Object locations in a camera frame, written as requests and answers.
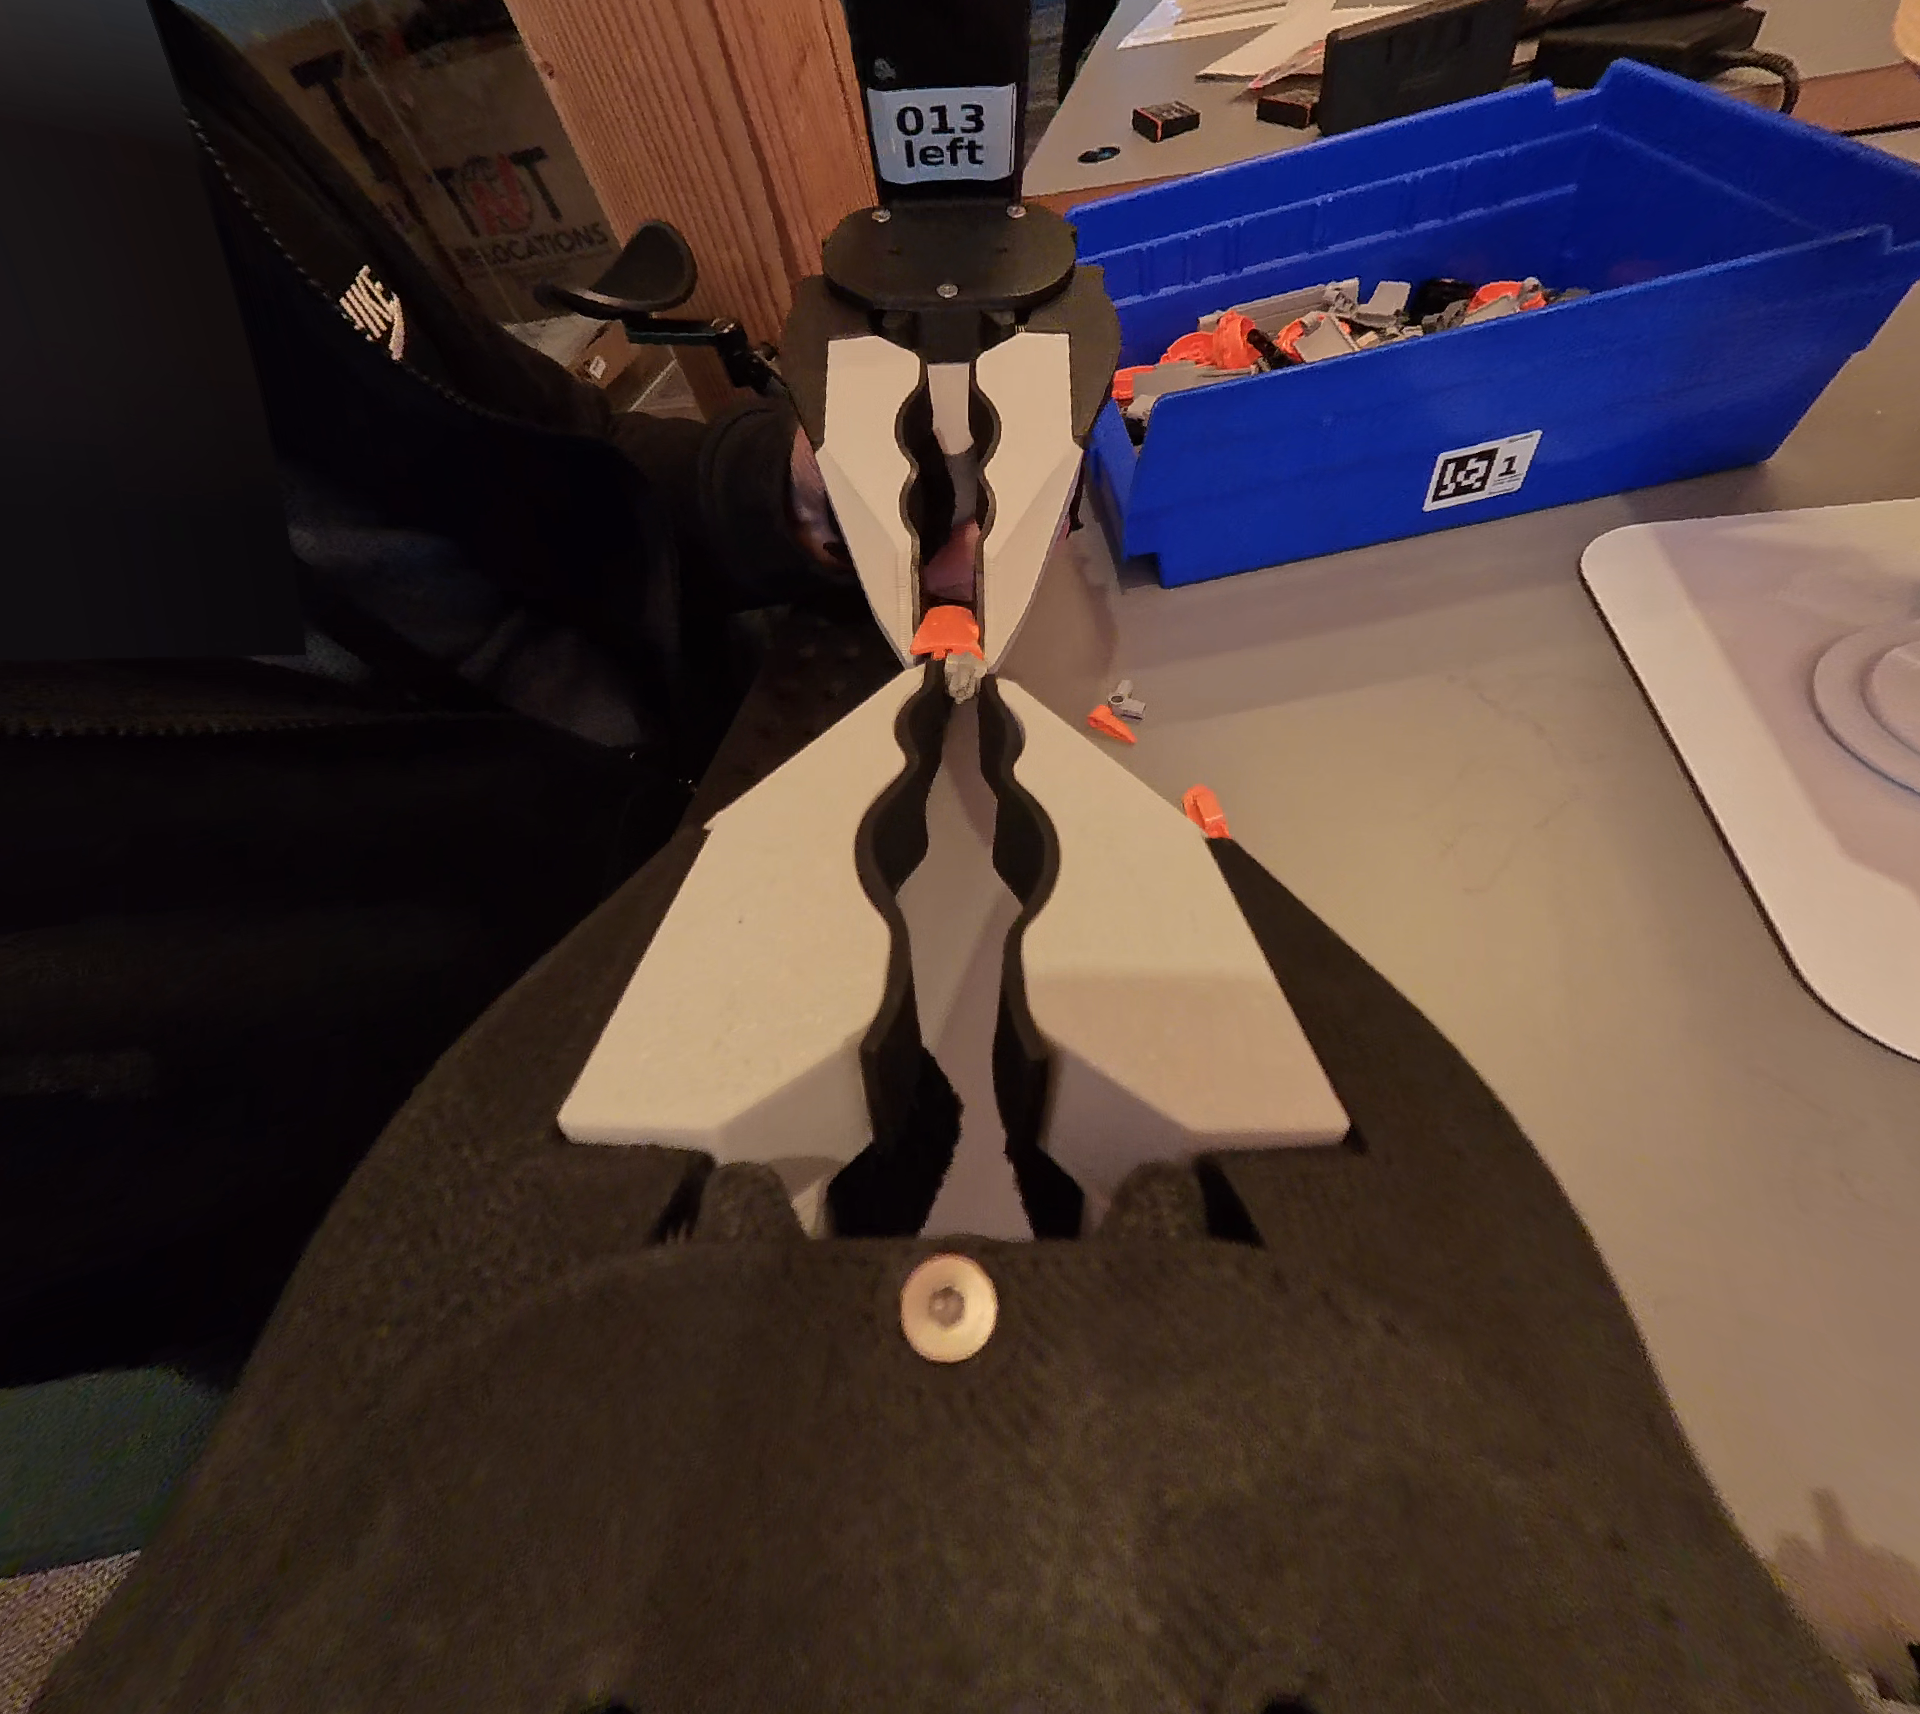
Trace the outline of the blue plastic bin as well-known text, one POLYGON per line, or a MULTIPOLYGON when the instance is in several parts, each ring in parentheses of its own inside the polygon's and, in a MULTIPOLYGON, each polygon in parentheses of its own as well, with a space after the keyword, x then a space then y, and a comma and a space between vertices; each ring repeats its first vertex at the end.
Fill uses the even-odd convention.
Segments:
POLYGON ((1775 453, 1919 273, 1919 169, 1618 61, 1068 214, 1121 363, 1203 314, 1356 279, 1538 277, 1570 300, 1207 384, 1088 498, 1163 585, 1593 502, 1775 453))

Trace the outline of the printed cardboard box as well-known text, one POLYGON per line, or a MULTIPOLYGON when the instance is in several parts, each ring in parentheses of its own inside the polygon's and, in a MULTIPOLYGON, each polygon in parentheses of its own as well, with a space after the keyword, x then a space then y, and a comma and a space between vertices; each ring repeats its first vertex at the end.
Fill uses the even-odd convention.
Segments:
POLYGON ((310 22, 246 48, 420 256, 494 319, 549 314, 619 250, 516 29, 406 50, 392 23, 310 22))

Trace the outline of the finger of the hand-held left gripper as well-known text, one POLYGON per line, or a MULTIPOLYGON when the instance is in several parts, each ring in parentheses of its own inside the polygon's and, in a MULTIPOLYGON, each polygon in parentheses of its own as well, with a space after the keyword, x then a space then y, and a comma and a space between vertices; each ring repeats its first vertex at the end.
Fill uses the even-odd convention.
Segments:
POLYGON ((1063 531, 1085 450, 1077 437, 1072 343, 1018 331, 973 362, 988 437, 977 460, 974 613, 987 667, 1015 643, 1063 531))
POLYGON ((876 333, 829 345, 820 470, 861 588, 908 666, 924 559, 944 541, 944 458, 919 352, 876 333))

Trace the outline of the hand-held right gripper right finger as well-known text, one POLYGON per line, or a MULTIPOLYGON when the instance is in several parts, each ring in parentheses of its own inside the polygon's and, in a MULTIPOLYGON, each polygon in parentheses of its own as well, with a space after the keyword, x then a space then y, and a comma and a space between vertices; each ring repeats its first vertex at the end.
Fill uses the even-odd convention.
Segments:
POLYGON ((1007 934, 992 1083, 1038 1236, 1146 1163, 1339 1144, 1350 1115, 1208 838, 1016 681, 977 695, 1007 934))

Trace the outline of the white book stand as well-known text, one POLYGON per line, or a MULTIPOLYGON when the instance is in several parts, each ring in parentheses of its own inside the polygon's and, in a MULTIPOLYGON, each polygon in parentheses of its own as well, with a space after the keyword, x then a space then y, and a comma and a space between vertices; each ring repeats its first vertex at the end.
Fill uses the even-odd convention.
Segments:
POLYGON ((1634 769, 1606 864, 1618 934, 1603 955, 1618 1021, 1657 1054, 1784 1061, 1811 1041, 1794 975, 1854 1031, 1917 1061, 1917 267, 1861 311, 1798 251, 1784 298, 1748 309, 1713 287, 1709 349, 1737 327, 1740 376, 1790 333, 1836 329, 1851 367, 1788 408, 1753 472, 1628 496, 1581 580, 1634 681, 1634 769))

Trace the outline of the pile of plastic building pieces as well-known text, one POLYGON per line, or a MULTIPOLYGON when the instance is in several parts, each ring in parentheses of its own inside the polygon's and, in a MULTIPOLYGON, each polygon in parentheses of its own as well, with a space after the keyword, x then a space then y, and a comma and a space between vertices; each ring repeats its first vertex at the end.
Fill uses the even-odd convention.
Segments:
POLYGON ((1260 377, 1332 357, 1366 353, 1590 298, 1588 286, 1538 277, 1461 279, 1448 275, 1378 281, 1356 277, 1299 286, 1207 311, 1152 362, 1117 367, 1112 402, 1141 442, 1164 400, 1242 377, 1260 377))

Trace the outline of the small black box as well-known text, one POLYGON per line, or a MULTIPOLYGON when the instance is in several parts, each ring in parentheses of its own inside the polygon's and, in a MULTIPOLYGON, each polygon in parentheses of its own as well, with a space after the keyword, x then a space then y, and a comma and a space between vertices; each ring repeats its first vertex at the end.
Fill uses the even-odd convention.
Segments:
POLYGON ((1528 0, 1428 0, 1329 32, 1312 112, 1322 138, 1504 90, 1528 0))

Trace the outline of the black perforated pad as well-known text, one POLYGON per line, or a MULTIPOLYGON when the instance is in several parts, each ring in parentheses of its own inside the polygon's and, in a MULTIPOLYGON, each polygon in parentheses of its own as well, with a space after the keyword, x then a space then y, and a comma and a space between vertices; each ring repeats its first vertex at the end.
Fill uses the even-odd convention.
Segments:
POLYGON ((881 623, 853 598, 762 609, 749 621, 759 658, 686 807, 690 825, 707 825, 902 667, 881 623))

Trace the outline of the person's left forearm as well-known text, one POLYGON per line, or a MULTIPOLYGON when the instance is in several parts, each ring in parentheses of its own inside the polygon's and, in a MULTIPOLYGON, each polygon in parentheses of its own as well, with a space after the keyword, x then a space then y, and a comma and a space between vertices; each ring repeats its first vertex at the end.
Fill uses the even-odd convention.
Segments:
POLYGON ((628 458, 674 531, 686 591, 718 613, 814 598, 836 584, 794 502, 794 412, 746 395, 712 419, 615 414, 628 458))

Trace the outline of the oak wooden post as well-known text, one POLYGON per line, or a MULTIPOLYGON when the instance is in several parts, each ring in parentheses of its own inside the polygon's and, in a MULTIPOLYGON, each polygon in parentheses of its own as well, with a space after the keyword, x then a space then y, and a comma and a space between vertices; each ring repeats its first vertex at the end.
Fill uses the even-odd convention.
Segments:
POLYGON ((843 0, 504 0, 624 241, 667 218, 697 302, 777 340, 874 197, 843 0))

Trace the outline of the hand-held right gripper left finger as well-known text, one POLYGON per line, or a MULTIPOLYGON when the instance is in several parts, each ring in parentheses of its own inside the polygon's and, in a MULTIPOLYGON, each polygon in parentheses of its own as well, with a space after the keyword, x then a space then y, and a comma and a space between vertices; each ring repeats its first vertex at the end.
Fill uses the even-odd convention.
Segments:
POLYGON ((771 1167, 843 1236, 922 1230, 963 1103, 924 1046, 900 886, 951 708, 936 667, 902 669, 712 816, 559 1110, 570 1141, 771 1167))

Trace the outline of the person's left hand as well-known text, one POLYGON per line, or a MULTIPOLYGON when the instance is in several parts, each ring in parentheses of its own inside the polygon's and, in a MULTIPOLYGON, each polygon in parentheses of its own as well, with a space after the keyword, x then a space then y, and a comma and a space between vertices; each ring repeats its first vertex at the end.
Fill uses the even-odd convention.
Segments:
POLYGON ((787 517, 797 541, 829 575, 840 582, 853 578, 853 553, 818 460, 806 442, 789 460, 787 517))

